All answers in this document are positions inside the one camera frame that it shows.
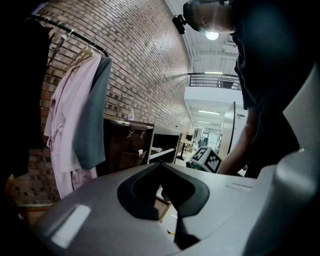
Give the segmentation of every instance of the desk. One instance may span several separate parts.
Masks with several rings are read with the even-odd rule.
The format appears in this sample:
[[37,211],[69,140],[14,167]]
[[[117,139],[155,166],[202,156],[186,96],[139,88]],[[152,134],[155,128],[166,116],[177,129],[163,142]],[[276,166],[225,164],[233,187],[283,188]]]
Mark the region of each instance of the desk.
[[176,158],[184,161],[186,159],[182,155],[184,154],[185,146],[186,146],[186,144],[192,145],[193,143],[189,140],[186,140],[186,139],[182,139],[181,142],[183,143],[181,155],[177,156]]

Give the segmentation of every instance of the black t-shirt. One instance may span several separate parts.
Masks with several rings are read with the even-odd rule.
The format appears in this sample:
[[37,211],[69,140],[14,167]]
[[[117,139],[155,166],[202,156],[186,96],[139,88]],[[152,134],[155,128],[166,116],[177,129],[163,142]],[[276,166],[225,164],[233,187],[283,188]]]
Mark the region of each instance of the black t-shirt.
[[283,111],[316,59],[307,39],[316,31],[311,6],[301,11],[301,4],[288,0],[233,0],[229,4],[236,26],[231,35],[239,50],[235,71],[244,109],[256,105],[259,110],[273,106]]
[[244,109],[255,106],[257,132],[249,153],[246,177],[258,177],[261,168],[275,165],[299,149],[283,115],[306,80],[317,56],[310,48],[316,16],[311,6],[287,0],[233,0],[236,32],[231,34],[239,55],[239,76]]

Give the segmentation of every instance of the ceiling light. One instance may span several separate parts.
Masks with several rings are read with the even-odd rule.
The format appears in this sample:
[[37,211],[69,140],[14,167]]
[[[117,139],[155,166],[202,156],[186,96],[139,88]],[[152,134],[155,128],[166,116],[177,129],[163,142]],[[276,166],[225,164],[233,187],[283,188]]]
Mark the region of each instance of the ceiling light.
[[210,112],[210,111],[205,111],[205,110],[199,110],[199,112],[220,115],[220,113],[218,113],[218,112]]
[[205,33],[206,38],[209,40],[216,40],[219,37],[219,33],[216,32],[207,32]]
[[205,74],[213,74],[213,75],[223,75],[224,74],[222,72],[217,72],[217,71],[206,71],[204,73]]

